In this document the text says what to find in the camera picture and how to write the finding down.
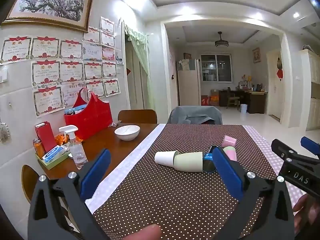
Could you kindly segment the right hand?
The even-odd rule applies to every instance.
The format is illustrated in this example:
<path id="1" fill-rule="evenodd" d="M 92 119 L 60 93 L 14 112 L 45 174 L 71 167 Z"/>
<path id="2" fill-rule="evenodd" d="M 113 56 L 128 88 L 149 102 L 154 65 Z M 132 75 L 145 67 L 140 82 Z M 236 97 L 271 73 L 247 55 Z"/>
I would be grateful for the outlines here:
<path id="1" fill-rule="evenodd" d="M 293 207 L 293 212 L 295 234 L 298 234 L 307 223 L 312 225 L 319 217 L 319 201 L 304 194 Z"/>

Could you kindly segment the left hand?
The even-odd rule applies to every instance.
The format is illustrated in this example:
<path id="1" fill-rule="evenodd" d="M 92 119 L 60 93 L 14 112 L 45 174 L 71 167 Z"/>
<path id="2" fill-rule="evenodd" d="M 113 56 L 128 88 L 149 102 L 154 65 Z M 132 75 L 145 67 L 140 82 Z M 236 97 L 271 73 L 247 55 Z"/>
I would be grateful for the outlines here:
<path id="1" fill-rule="evenodd" d="M 152 224 L 124 237 L 123 240 L 159 240 L 161 235 L 161 227 L 157 224 Z"/>

